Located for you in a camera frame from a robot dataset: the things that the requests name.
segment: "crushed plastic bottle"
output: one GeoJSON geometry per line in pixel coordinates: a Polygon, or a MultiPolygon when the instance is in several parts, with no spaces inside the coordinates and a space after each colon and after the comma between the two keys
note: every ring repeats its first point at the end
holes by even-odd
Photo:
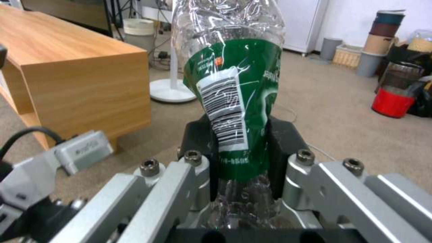
{"type": "Polygon", "coordinates": [[[266,124],[284,26],[274,0],[178,1],[172,43],[219,148],[218,196],[206,227],[273,227],[266,124]]]}

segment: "floor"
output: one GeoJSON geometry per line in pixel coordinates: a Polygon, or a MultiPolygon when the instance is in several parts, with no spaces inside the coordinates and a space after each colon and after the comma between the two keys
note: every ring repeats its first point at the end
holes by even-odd
{"type": "MultiPolygon", "coordinates": [[[[169,72],[151,69],[150,80],[169,72]]],[[[370,109],[376,78],[356,76],[353,70],[320,64],[311,57],[285,51],[277,102],[272,114],[294,121],[308,143],[336,159],[361,159],[369,173],[402,173],[432,193],[432,120],[407,115],[392,119],[370,109]]],[[[118,141],[119,151],[73,177],[59,171],[53,198],[68,202],[92,197],[114,174],[132,172],[140,161],[175,159],[185,125],[203,114],[198,101],[171,105],[152,101],[152,125],[118,141]]],[[[7,102],[0,98],[0,144],[24,128],[7,102]]],[[[6,155],[17,163],[42,152],[31,135],[20,139],[6,155]]],[[[315,152],[321,161],[329,160],[315,152]]]]}

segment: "white fan pole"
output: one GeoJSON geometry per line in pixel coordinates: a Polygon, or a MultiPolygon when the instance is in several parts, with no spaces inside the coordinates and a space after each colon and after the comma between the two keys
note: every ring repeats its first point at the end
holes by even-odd
{"type": "MultiPolygon", "coordinates": [[[[176,0],[172,2],[172,18],[174,18],[174,10],[176,0]]],[[[159,79],[150,82],[150,97],[152,99],[168,102],[181,103],[191,101],[197,97],[183,84],[182,80],[177,79],[178,61],[174,46],[171,44],[171,62],[170,62],[170,78],[159,79]]]]}

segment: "wooden cabinet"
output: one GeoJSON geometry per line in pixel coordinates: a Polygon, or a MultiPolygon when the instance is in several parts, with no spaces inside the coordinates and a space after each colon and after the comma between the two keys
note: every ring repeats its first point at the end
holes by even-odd
{"type": "MultiPolygon", "coordinates": [[[[0,5],[8,48],[0,93],[27,126],[69,138],[119,136],[150,124],[147,52],[39,12],[0,5]]],[[[45,149],[54,141],[36,134],[45,149]]]]}

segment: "wicker basket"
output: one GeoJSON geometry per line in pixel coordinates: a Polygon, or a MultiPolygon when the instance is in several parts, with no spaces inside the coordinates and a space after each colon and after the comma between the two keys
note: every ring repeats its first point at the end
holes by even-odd
{"type": "Polygon", "coordinates": [[[432,52],[432,42],[421,38],[414,38],[407,49],[420,52],[432,52]]]}
{"type": "Polygon", "coordinates": [[[333,63],[350,68],[356,68],[360,62],[361,52],[361,47],[341,44],[336,47],[333,63]]]}

